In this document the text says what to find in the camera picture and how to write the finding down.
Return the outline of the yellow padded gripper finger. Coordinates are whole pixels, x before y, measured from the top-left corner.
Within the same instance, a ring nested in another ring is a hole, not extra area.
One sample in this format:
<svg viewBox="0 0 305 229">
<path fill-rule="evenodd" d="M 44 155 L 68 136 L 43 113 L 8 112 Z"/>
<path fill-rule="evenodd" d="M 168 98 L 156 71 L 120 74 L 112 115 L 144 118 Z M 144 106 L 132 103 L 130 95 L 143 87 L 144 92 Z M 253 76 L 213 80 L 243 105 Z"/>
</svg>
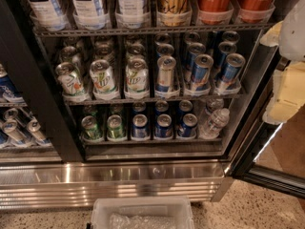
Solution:
<svg viewBox="0 0 305 229">
<path fill-rule="evenodd" d="M 305 104 L 305 63 L 293 61 L 284 71 L 275 70 L 273 94 L 262 119 L 274 125 L 286 123 Z"/>
<path fill-rule="evenodd" d="M 266 47 L 275 47 L 280 45 L 280 35 L 282 31 L 283 22 L 280 21 L 274 24 L 268 31 L 260 38 L 259 42 Z"/>
</svg>

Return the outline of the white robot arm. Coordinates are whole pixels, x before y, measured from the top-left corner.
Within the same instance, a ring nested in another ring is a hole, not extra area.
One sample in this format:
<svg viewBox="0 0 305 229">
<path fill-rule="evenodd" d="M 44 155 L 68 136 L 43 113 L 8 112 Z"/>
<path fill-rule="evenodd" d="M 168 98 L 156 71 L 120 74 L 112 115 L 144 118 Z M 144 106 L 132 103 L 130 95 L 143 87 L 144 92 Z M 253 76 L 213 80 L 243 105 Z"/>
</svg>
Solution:
<svg viewBox="0 0 305 229">
<path fill-rule="evenodd" d="M 290 61 L 283 71 L 274 72 L 274 96 L 263 115 L 266 123 L 285 123 L 305 104 L 305 0 L 298 0 L 285 18 L 263 35 L 260 43 L 278 46 L 280 55 Z"/>
</svg>

